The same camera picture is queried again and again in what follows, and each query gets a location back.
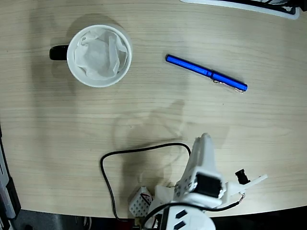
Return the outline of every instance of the white tissue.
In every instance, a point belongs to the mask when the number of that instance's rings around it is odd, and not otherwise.
[[[95,28],[82,36],[74,51],[75,64],[94,80],[116,76],[125,66],[128,52],[114,32]]]

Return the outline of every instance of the mug handle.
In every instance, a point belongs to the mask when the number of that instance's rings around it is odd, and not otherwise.
[[[54,61],[67,60],[68,45],[54,46],[49,50],[49,58]]]

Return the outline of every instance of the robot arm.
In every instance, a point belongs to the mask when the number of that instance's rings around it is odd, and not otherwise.
[[[229,204],[234,194],[245,195],[245,190],[267,178],[263,175],[249,181],[244,170],[236,173],[237,182],[225,183],[223,176],[217,171],[214,159],[214,147],[211,137],[204,133],[196,138],[187,163],[187,167],[176,183],[175,188],[156,186],[155,199],[149,212],[161,204],[184,202],[201,207],[217,208]],[[186,206],[172,206],[160,212],[162,218],[160,230],[215,230],[213,221],[201,210]],[[150,228],[153,221],[148,221]]]

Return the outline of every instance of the wooden table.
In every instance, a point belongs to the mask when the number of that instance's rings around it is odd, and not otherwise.
[[[23,209],[112,217],[99,160],[114,150],[203,132],[227,180],[254,179],[241,205],[215,215],[307,205],[307,14],[296,21],[178,0],[4,0],[0,122]],[[82,28],[117,23],[134,56],[116,85],[82,85],[48,51]],[[248,84],[244,94],[165,62],[167,53]],[[141,186],[175,184],[188,155],[171,147],[110,157],[119,216]]]

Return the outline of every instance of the wire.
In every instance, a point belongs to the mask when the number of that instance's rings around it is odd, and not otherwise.
[[[183,203],[183,202],[163,204],[163,205],[160,205],[160,206],[156,207],[153,211],[151,211],[150,213],[147,214],[147,216],[145,217],[145,219],[142,222],[141,229],[152,230],[152,228],[149,229],[149,228],[145,227],[146,222],[151,217],[155,216],[158,212],[164,210],[165,208],[174,207],[174,206],[184,206],[184,207],[194,207],[194,208],[197,208],[197,209],[202,210],[202,211],[220,212],[220,211],[225,211],[225,210],[228,210],[228,209],[230,209],[232,207],[237,206],[238,204],[241,203],[241,201],[244,199],[244,197],[245,197],[245,194],[242,195],[242,197],[241,197],[241,199],[239,201],[234,202],[234,203],[232,203],[232,204],[230,204],[228,206],[221,207],[221,208],[202,207],[202,206],[193,205],[193,204],[189,204],[189,203]]]
[[[122,151],[114,151],[114,152],[110,152],[106,155],[104,155],[101,159],[100,159],[100,169],[101,169],[101,173],[105,179],[105,182],[106,182],[106,185],[107,185],[107,188],[109,190],[109,193],[110,193],[110,197],[111,197],[111,203],[112,203],[112,210],[113,210],[113,214],[115,216],[115,218],[119,221],[127,221],[125,219],[120,219],[118,216],[117,216],[117,212],[116,212],[116,205],[115,205],[115,198],[114,198],[114,195],[113,195],[113,191],[112,191],[112,188],[111,188],[111,185],[109,183],[109,180],[107,179],[107,176],[106,176],[106,172],[105,172],[105,169],[104,169],[104,159],[109,157],[109,156],[112,156],[112,155],[117,155],[117,154],[124,154],[124,153],[132,153],[132,152],[143,152],[143,151],[148,151],[148,150],[155,150],[155,149],[159,149],[159,148],[164,148],[164,147],[168,147],[168,146],[183,146],[187,149],[189,155],[191,154],[191,150],[190,148],[184,144],[184,143],[179,143],[179,142],[175,142],[175,143],[167,143],[167,144],[163,144],[163,145],[157,145],[157,146],[152,146],[152,147],[146,147],[146,148],[141,148],[141,149],[130,149],[130,150],[122,150]]]
[[[273,1],[273,0],[268,0],[268,1],[264,2],[263,4],[269,4],[271,1]]]

